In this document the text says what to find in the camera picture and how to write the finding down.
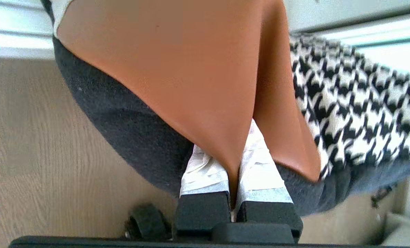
light wood surface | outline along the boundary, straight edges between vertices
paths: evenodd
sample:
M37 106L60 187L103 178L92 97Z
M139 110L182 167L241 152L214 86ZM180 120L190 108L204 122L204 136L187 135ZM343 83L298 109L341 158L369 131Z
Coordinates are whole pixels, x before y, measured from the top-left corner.
M79 109L54 61L0 61L0 247L22 235L118 237L129 209L176 203Z

dark gray felt fabric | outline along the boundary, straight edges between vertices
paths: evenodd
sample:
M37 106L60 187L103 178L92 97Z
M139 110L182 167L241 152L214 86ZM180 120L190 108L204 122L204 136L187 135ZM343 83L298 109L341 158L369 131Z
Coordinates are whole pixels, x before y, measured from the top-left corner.
M50 3L42 1L51 14ZM178 197L193 144L117 80L77 58L56 38L53 43L58 67L93 125L141 176ZM335 207L351 194L372 192L405 178L410 161L346 166L316 184L280 165L277 169L297 213L310 215Z

houndstooth fabric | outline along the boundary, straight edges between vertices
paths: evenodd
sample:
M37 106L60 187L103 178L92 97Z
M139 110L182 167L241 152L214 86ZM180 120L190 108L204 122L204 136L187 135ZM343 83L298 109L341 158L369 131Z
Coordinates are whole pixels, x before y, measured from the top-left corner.
M321 157L320 178L346 164L410 159L410 74L354 47L290 36L295 97Z

wooden floor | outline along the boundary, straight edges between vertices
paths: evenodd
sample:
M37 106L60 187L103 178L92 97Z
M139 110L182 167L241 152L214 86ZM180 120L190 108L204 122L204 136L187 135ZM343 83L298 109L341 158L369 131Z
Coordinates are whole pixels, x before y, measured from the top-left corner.
M1 248L22 235L118 237L128 210L147 202L172 218L175 200L107 144L53 61L0 61ZM372 242L392 203L372 210L369 196L353 197L305 218L301 241Z

